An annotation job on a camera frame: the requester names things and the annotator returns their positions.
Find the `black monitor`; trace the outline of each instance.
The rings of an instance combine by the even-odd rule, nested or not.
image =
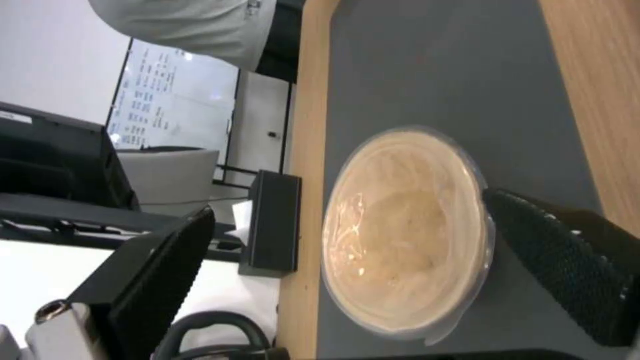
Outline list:
[[[104,126],[2,102],[0,193],[140,209]]]

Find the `white paper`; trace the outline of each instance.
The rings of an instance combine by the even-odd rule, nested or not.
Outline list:
[[[233,205],[236,230],[227,232],[227,235],[239,238],[244,246],[249,244],[249,230],[251,228],[251,214],[253,213],[253,201],[240,202]]]

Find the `white wall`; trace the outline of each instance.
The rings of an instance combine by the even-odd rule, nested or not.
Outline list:
[[[87,0],[2,0],[0,102],[105,124],[128,46]]]

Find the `whiteboard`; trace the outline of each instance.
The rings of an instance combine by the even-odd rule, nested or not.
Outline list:
[[[113,145],[216,150],[224,165],[238,74],[221,60],[133,40],[108,122]]]

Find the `clear plastic lid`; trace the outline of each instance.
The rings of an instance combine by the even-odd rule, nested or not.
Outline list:
[[[365,142],[340,171],[324,219],[323,276],[337,305],[378,334],[445,338],[492,261],[484,188],[472,160],[432,130]]]

